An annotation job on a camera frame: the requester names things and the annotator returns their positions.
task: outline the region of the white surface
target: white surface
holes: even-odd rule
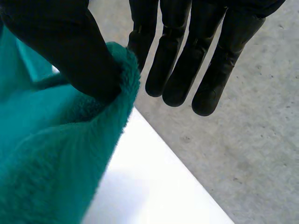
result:
[[[233,222],[134,109],[83,224]]]

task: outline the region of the gray concrete floor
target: gray concrete floor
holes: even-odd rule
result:
[[[105,40],[126,45],[133,23],[128,0],[90,5]],[[137,109],[227,212],[240,224],[299,223],[299,2],[287,0],[247,44],[215,113],[190,107],[219,30],[186,102],[178,108],[146,95]]]

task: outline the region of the teal fleece fabric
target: teal fleece fabric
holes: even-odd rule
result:
[[[36,74],[32,78],[30,72],[36,68],[28,64],[45,61],[35,52],[25,54],[20,45],[4,28],[0,223],[79,224],[131,113],[140,85],[137,61],[126,48],[107,44],[123,68],[122,92],[103,108],[70,85],[33,90]]]

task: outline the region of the glove finger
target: glove finger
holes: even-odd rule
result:
[[[142,71],[156,34],[159,0],[129,0],[133,31],[129,35],[128,48],[132,50]]]
[[[187,42],[163,92],[167,105],[184,103],[225,11],[226,8],[216,4],[192,1]]]
[[[145,85],[146,92],[153,97],[162,95],[174,67],[184,38],[191,0],[161,0],[160,7],[163,35]]]
[[[5,25],[53,64],[77,90],[104,104],[111,103],[121,91],[121,69],[108,51],[86,2],[38,2],[25,4],[29,11],[6,7],[5,13],[10,14],[1,15]]]

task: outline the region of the teal fabric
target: teal fabric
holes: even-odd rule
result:
[[[20,45],[4,28],[0,223],[79,224],[131,113],[139,89],[137,61],[126,48],[107,44],[123,68],[122,92],[103,108],[70,85],[32,90],[31,72],[45,61],[35,52],[24,54]]]

